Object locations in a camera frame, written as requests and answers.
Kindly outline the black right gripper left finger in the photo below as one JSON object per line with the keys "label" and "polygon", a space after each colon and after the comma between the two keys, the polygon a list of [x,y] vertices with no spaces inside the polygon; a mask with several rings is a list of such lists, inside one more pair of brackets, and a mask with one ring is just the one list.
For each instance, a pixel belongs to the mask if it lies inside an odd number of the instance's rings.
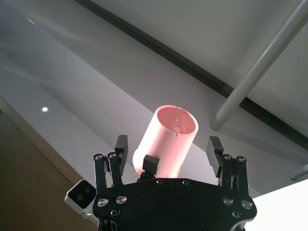
{"label": "black right gripper left finger", "polygon": [[107,189],[106,174],[112,179],[112,187],[123,185],[122,176],[128,156],[128,136],[119,135],[113,152],[106,156],[96,154],[93,156],[95,169],[96,190]]}

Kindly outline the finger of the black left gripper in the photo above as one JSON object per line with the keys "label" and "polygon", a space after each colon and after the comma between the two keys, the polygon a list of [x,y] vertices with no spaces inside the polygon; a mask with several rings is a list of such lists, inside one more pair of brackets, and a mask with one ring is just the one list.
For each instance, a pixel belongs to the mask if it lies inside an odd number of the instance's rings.
{"label": "finger of the black left gripper", "polygon": [[160,159],[146,155],[143,159],[142,173],[138,181],[152,180],[155,178]]}

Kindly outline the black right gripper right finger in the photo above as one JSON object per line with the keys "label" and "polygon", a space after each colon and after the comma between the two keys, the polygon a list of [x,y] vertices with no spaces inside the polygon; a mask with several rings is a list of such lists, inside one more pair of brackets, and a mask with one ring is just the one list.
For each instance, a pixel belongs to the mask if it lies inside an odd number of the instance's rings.
{"label": "black right gripper right finger", "polygon": [[245,157],[233,158],[231,155],[225,154],[217,136],[209,137],[206,154],[215,177],[218,179],[218,186],[248,193],[247,159]]}

